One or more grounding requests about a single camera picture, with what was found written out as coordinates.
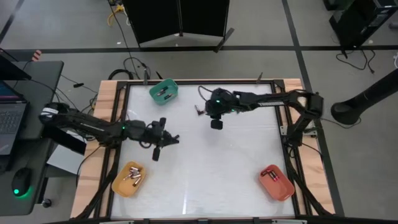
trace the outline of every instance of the laptop keyboard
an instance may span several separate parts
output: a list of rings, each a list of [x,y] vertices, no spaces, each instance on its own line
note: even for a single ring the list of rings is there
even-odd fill
[[[0,134],[16,133],[21,118],[21,111],[0,111]]]

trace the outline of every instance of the computer mouse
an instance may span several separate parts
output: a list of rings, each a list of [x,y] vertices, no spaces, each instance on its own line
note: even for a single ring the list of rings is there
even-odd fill
[[[30,178],[32,176],[32,170],[30,168],[21,168],[15,174],[12,179],[11,187],[12,193],[15,196],[22,196],[26,194],[30,187]]]

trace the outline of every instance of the yellow cable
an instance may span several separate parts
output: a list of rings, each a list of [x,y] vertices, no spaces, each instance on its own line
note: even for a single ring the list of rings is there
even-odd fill
[[[123,6],[121,6],[121,5],[117,5],[116,6],[116,10],[115,11],[113,11],[113,13],[111,13],[109,16],[108,16],[108,26],[112,26],[112,24],[113,24],[113,15],[115,14],[116,15],[116,13],[118,13],[118,12],[123,12],[124,11],[124,8],[123,8]]]

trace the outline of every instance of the plastic container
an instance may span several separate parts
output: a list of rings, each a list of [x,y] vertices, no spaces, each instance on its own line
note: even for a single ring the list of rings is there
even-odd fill
[[[127,177],[130,174],[130,167],[135,167],[138,168],[140,171],[139,173],[141,174],[141,180],[139,181],[139,183],[134,187],[133,183],[138,179],[126,179],[123,180],[125,177]],[[139,186],[141,186],[142,182],[145,179],[145,175],[146,175],[146,171],[145,168],[134,162],[128,162],[124,167],[123,170],[120,171],[120,173],[118,174],[118,176],[115,178],[115,180],[112,183],[112,190],[119,194],[122,197],[131,197],[133,196],[137,189],[139,188]]]
[[[178,85],[174,80],[168,78],[152,87],[149,94],[158,105],[164,105],[178,95]]]
[[[279,178],[274,181],[269,174],[262,175],[266,170],[274,171]],[[269,165],[262,170],[259,174],[259,180],[275,200],[282,202],[294,194],[293,184],[276,165]]]

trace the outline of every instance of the teal bin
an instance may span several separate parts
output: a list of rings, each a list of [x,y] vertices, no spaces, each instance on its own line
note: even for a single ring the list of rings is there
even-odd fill
[[[164,105],[178,95],[178,86],[168,78],[149,90],[149,94],[158,105]]]

